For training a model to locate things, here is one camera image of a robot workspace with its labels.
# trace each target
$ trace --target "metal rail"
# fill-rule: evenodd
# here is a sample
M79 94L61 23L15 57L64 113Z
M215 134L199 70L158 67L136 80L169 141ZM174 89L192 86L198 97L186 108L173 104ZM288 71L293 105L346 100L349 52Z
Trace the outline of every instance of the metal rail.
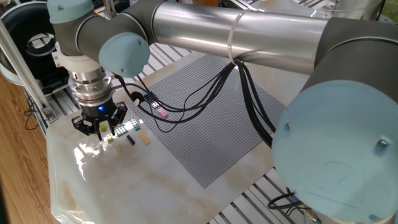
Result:
M36 102L39 110L45 115L45 121L48 124L56 121L56 115L2 21L0 21L0 47L21 78L25 89Z

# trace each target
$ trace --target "yellow lego brick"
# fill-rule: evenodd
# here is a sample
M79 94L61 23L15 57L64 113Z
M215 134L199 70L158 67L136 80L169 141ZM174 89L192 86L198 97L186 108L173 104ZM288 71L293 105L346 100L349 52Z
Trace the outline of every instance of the yellow lego brick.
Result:
M138 135L142 139L142 141L144 142L145 145L149 145L150 144L149 138L147 137L147 135L143 131L140 131L138 133Z
M123 152L122 147L120 147L120 145L117 145L117 146L116 146L116 150L117 150L118 152Z

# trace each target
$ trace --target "light blue joint cap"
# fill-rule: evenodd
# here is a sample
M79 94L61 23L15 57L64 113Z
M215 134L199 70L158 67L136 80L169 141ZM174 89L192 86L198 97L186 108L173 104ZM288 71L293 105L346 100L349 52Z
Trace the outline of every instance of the light blue joint cap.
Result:
M99 52L99 63L125 78L142 72L149 60L149 45L139 35L123 33L110 38Z
M94 10L90 0L48 0L47 8L52 24L74 21Z
M303 91L281 117L272 155L295 196L328 217L370 223L398 210L398 104L371 86Z

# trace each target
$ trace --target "black lego piece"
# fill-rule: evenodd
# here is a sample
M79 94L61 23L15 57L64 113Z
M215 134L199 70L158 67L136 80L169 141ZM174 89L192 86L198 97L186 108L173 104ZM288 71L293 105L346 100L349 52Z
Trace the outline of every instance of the black lego piece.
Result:
M127 135L127 139L129 140L129 142L130 142L132 145L135 145L135 144L136 144L136 142L135 142L134 140L132 140L132 137L131 137L130 135Z

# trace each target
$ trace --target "silver arm tube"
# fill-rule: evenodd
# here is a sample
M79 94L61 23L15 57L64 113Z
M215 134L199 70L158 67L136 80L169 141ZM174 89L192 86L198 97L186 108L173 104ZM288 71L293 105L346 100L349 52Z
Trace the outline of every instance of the silver arm tube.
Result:
M153 31L162 44L228 57L229 32L240 12L164 2L153 16ZM233 35L233 57L311 74L327 22L311 17L247 12Z

